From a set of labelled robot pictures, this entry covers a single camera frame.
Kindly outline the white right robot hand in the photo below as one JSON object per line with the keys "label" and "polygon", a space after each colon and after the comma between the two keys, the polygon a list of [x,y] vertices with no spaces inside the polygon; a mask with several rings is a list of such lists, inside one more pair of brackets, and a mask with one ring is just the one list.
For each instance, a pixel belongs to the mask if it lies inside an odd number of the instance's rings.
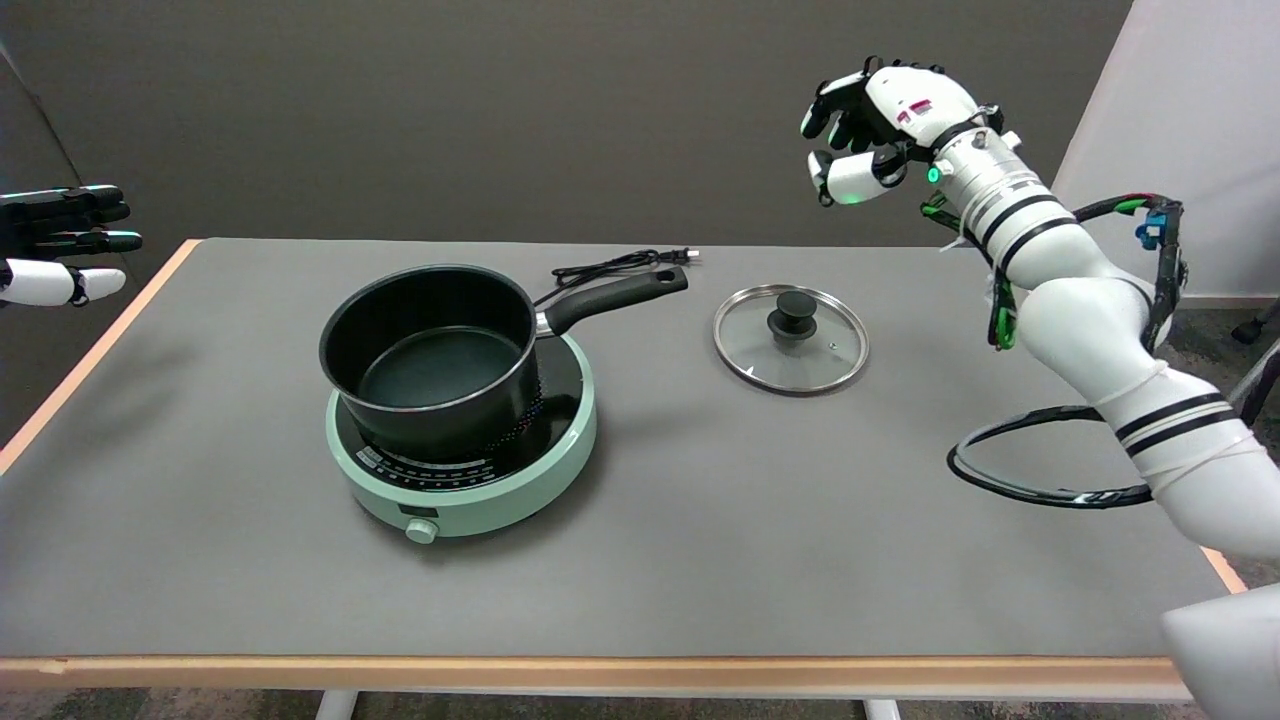
{"label": "white right robot hand", "polygon": [[806,168],[818,202],[855,205],[900,186],[911,164],[938,184],[957,169],[940,155],[955,138],[983,129],[1004,132],[1004,111],[980,105],[945,68],[865,59],[850,76],[819,83],[803,118],[805,138],[826,137]]}

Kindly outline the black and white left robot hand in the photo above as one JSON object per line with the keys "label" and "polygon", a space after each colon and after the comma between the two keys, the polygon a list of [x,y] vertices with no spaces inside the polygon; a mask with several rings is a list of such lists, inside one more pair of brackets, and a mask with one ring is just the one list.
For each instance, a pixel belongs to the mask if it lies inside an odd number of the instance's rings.
{"label": "black and white left robot hand", "polygon": [[124,270],[73,266],[67,258],[133,252],[140,233],[111,231],[131,215],[115,184],[59,187],[1,196],[1,301],[23,305],[82,307],[119,292]]}

